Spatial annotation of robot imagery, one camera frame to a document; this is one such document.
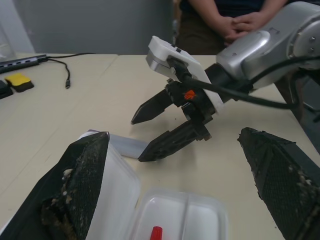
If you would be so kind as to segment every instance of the yellow sponge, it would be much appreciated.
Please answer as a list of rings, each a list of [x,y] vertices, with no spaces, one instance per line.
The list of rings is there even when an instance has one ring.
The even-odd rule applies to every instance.
[[[16,73],[10,76],[6,76],[5,80],[17,92],[21,93],[25,90],[32,89],[34,87],[30,78],[22,75],[21,73]]]

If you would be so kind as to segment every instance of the plastic container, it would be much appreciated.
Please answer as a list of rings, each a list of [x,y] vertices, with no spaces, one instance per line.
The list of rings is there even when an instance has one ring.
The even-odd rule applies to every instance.
[[[152,188],[135,210],[140,191],[137,175],[109,142],[86,240],[150,240],[155,226],[163,229],[162,240],[228,239],[227,211],[214,198]]]
[[[89,130],[86,135],[90,132],[98,133],[97,130]],[[120,153],[121,156],[138,159],[139,156],[148,146],[147,142],[132,139],[124,136],[118,136],[109,133],[110,143]]]

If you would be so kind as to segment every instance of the table surface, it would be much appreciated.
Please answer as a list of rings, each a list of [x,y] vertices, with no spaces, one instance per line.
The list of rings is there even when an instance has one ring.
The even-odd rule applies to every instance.
[[[71,72],[74,78],[81,78],[73,80],[71,89],[61,89],[65,72],[61,69],[56,73],[61,66],[48,64],[44,66],[46,71],[41,66],[20,71],[34,77],[36,87],[22,93],[25,96],[17,93],[6,99],[7,107],[0,104],[0,152],[4,156],[0,161],[0,226],[15,214],[68,145],[87,130],[109,131],[149,142],[186,121],[182,111],[172,105],[152,121],[130,124],[137,108],[166,84],[166,77],[149,69],[145,56],[82,58],[67,58],[70,64],[77,61],[78,66],[74,64]],[[214,56],[195,58],[205,68],[216,60]],[[96,66],[101,62],[104,68]],[[254,95],[284,101],[274,85],[259,89]],[[126,159],[141,180],[140,196],[153,187],[211,196],[226,206],[230,240],[248,240],[253,236],[283,240],[258,197],[250,165],[237,138],[245,127],[264,130],[297,142],[320,166],[319,154],[293,114],[231,100],[206,126],[212,135],[210,140],[193,142],[161,161],[141,163]]]

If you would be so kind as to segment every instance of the gray wall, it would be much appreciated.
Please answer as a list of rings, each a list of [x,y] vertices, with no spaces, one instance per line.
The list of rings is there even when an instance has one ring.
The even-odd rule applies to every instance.
[[[171,42],[172,0],[14,0],[37,53],[146,54]]]
[[[3,34],[5,33],[16,52],[35,52],[13,0],[0,0],[0,24],[3,27],[0,38],[3,38]]]

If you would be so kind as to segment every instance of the dark shirt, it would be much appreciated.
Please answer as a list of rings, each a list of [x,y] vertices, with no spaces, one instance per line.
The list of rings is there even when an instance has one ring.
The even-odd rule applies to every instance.
[[[259,12],[265,0],[214,0],[218,11],[224,17],[238,17],[253,12]],[[180,9],[183,12],[197,14],[188,0],[182,0]]]

